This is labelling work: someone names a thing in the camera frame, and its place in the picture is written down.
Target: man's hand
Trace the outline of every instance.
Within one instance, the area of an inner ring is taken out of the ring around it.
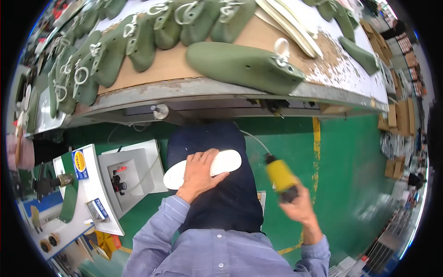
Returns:
[[[217,154],[218,150],[211,148],[204,153],[188,155],[184,182],[175,195],[191,204],[198,195],[217,186],[226,178],[229,172],[220,173],[213,178],[210,176],[211,164]]]
[[[301,182],[294,182],[297,186],[298,196],[291,203],[280,203],[283,212],[292,220],[303,225],[304,244],[316,244],[322,237],[317,217],[312,209],[309,190]]]
[[[296,183],[295,186],[297,187],[298,196],[294,198],[292,203],[280,203],[280,208],[291,220],[298,221],[303,225],[309,224],[315,219],[309,190],[301,183]]]

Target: cardboard box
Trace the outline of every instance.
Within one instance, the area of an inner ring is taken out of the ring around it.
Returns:
[[[404,171],[404,156],[386,161],[385,176],[400,179]]]
[[[395,112],[395,104],[389,104],[389,112],[388,112],[388,126],[397,127],[397,116]]]
[[[414,103],[412,98],[408,97],[408,114],[409,114],[409,133],[415,135],[415,114],[414,114]]]
[[[340,105],[331,105],[327,103],[320,103],[320,110],[322,113],[331,114],[331,113],[345,113],[347,111],[352,110],[352,107],[349,106],[340,106]]]
[[[384,119],[381,114],[378,115],[377,128],[383,131],[389,131],[388,119]]]
[[[363,30],[365,31],[365,34],[369,39],[374,36],[374,33],[372,31],[373,30],[372,26],[368,22],[360,20],[360,24],[363,27]]]
[[[394,81],[394,87],[395,87],[395,89],[397,89],[399,80],[398,80],[397,74],[395,73],[394,69],[391,69],[391,75],[392,75],[392,80]]]
[[[398,101],[398,105],[395,106],[397,116],[397,129],[400,135],[410,136],[409,132],[409,108],[408,101]]]
[[[378,56],[380,57],[380,59],[386,64],[389,65],[391,64],[389,62],[389,60],[384,56],[383,51],[380,48],[380,44],[378,43],[378,40],[376,37],[372,37],[369,39],[369,43],[372,46],[372,50],[374,50],[375,53],[378,54]]]
[[[388,118],[378,115],[377,128],[391,132],[394,135],[405,137],[416,133],[414,105],[412,98],[398,101],[398,104],[389,104]]]
[[[403,88],[401,87],[401,84],[398,83],[398,87],[395,88],[395,96],[397,97],[397,99],[400,99],[403,97]]]

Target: worker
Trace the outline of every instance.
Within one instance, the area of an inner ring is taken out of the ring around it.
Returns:
[[[415,187],[416,190],[419,190],[423,187],[424,183],[426,182],[426,178],[424,177],[423,173],[410,173],[408,177],[408,186]]]
[[[403,34],[406,31],[406,25],[403,21],[400,21],[398,19],[394,19],[392,22],[392,28],[390,28],[387,31],[382,32],[380,35],[385,39],[391,39],[395,38],[396,36],[399,36]]]
[[[36,165],[52,161],[68,152],[69,147],[49,140],[31,140],[23,137],[24,130],[17,126],[18,136],[6,136],[8,167],[12,171],[18,169],[31,170]]]
[[[239,152],[241,166],[211,177],[214,157],[227,149]],[[303,226],[302,259],[295,269],[260,231],[263,210],[245,139],[235,123],[179,127],[168,141],[167,165],[182,160],[187,161],[183,185],[162,200],[159,211],[134,236],[124,277],[328,275],[329,245],[303,185],[297,184],[299,196],[292,203],[279,204]],[[177,230],[180,235],[171,245]]]

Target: white insole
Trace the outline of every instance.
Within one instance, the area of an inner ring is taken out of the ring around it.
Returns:
[[[210,175],[216,176],[222,172],[232,172],[241,166],[241,156],[235,150],[220,151],[211,164]],[[163,177],[165,186],[172,190],[178,190],[184,181],[186,160],[175,164]]]
[[[25,92],[25,106],[24,106],[24,111],[27,111],[28,107],[29,107],[29,99],[31,98],[31,84],[29,84],[26,87],[26,92]]]

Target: wire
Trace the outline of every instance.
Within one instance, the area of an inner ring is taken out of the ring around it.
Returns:
[[[240,132],[245,133],[245,134],[247,134],[248,136],[253,137],[256,141],[258,141],[258,142],[261,144],[261,146],[263,146],[264,149],[266,149],[266,151],[267,151],[269,154],[271,154],[271,152],[268,150],[268,148],[267,148],[267,147],[263,144],[263,142],[261,142],[258,138],[256,138],[256,137],[253,136],[252,134],[248,133],[247,131],[240,130]]]
[[[135,125],[132,125],[132,127],[133,127],[134,130],[136,130],[137,132],[143,132],[143,131],[146,129],[147,125],[143,126],[142,129],[137,129]]]
[[[109,141],[110,138],[111,138],[111,136],[112,136],[112,134],[115,133],[115,131],[118,129],[118,127],[120,127],[120,125],[123,125],[123,124],[118,124],[118,125],[115,126],[114,129],[112,129],[112,131],[109,133],[109,136],[108,136],[108,143],[122,143],[122,142],[125,142],[125,140],[121,140],[121,141],[113,141],[113,142]],[[136,130],[137,132],[143,132],[143,131],[146,129],[147,125],[146,125],[146,126],[143,126],[142,129],[137,129],[135,125],[132,125],[132,127],[133,127],[134,130]]]
[[[117,126],[114,127],[114,129],[112,129],[112,131],[109,133],[108,136],[108,143],[121,143],[121,142],[125,142],[124,140],[122,141],[115,141],[115,142],[110,142],[109,139],[111,138],[112,134],[114,134],[114,132],[118,129],[118,127],[120,127],[120,124],[118,124]]]
[[[152,167],[154,167],[154,164],[158,161],[159,158],[160,158],[160,153],[157,155],[157,158],[156,158],[155,161],[152,163],[151,167],[148,168],[148,170],[146,171],[146,173],[144,174],[144,176],[140,179],[140,182],[138,182],[138,184],[135,185],[130,191],[126,191],[125,193],[131,193],[136,187],[138,187],[138,185],[141,184],[141,182],[143,182],[143,180],[148,176],[148,173],[151,172]]]

